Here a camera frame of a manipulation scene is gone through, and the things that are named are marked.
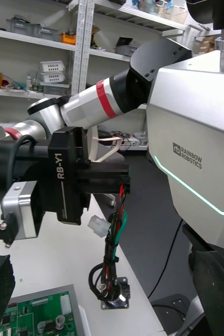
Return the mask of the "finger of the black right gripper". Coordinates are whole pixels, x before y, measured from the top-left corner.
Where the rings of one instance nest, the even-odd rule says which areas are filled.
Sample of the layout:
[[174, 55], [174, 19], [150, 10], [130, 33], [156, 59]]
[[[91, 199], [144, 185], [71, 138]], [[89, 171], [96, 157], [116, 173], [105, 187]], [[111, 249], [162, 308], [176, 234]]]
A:
[[88, 165], [77, 169], [77, 178], [79, 180], [90, 179], [120, 179], [129, 177], [130, 168], [125, 163], [113, 162], [91, 162]]
[[81, 193], [85, 194], [119, 194], [121, 185], [130, 190], [130, 180], [120, 181], [117, 179], [83, 180], [78, 183], [78, 188]]

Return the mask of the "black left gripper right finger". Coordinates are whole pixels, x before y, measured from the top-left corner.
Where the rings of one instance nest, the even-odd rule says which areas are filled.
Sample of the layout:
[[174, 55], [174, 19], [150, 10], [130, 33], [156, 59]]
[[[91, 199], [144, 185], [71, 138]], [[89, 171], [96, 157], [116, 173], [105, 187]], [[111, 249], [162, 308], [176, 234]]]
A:
[[193, 283], [212, 335], [224, 335], [224, 258], [217, 251], [192, 252]]

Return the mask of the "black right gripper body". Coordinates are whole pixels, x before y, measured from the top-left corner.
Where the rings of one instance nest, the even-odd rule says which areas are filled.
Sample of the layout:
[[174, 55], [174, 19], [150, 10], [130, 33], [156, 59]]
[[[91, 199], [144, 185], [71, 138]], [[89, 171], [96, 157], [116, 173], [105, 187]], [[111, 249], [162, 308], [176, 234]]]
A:
[[78, 173], [90, 166], [86, 131], [81, 127], [55, 131], [48, 157], [57, 219], [64, 224], [80, 225], [86, 199], [80, 191]]

